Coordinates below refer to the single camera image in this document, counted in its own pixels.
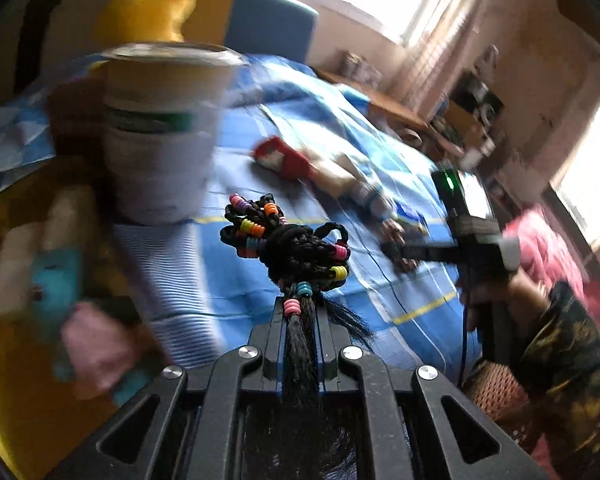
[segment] cup lid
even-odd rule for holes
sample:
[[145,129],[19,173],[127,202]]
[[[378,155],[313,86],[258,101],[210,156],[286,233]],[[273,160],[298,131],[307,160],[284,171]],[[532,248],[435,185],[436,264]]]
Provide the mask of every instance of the cup lid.
[[193,65],[241,66],[247,61],[230,48],[195,43],[129,43],[102,53],[109,59],[173,62]]

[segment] hand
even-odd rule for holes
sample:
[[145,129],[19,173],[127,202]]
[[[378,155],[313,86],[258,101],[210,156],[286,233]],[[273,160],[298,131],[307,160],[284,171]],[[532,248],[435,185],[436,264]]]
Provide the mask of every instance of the hand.
[[480,310],[476,308],[480,304],[504,302],[518,327],[518,335],[522,337],[528,336],[533,324],[550,305],[546,294],[522,269],[518,269],[506,282],[479,283],[471,288],[463,288],[462,283],[458,282],[456,286],[462,288],[460,303],[467,309],[468,332],[480,326]]

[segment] camouflage sleeve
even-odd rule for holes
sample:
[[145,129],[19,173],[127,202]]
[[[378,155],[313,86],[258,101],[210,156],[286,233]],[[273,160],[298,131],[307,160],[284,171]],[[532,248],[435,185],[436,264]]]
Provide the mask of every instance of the camouflage sleeve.
[[562,478],[600,478],[600,334],[567,283],[557,283],[550,300],[511,370]]

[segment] black hair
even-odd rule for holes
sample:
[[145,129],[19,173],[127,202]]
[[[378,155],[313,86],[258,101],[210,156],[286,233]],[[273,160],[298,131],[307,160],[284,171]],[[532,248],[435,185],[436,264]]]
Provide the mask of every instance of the black hair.
[[[372,332],[363,319],[323,295],[345,283],[349,234],[336,222],[315,230],[288,224],[271,194],[257,201],[231,195],[224,217],[232,225],[220,231],[221,240],[235,247],[238,256],[259,258],[285,299],[282,398],[272,406],[250,408],[247,414],[247,476],[321,479],[345,470],[355,457],[348,429],[353,418],[350,408],[323,409],[314,325],[316,308],[324,308],[332,323],[345,326],[353,339],[370,348]],[[340,233],[335,245],[324,240],[333,230]],[[267,454],[265,448],[275,452]]]

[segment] sunlight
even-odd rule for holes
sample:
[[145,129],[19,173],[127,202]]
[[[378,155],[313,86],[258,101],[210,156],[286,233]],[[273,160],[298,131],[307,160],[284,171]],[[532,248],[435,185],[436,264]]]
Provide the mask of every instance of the sunlight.
[[587,242],[600,236],[600,108],[556,192]]

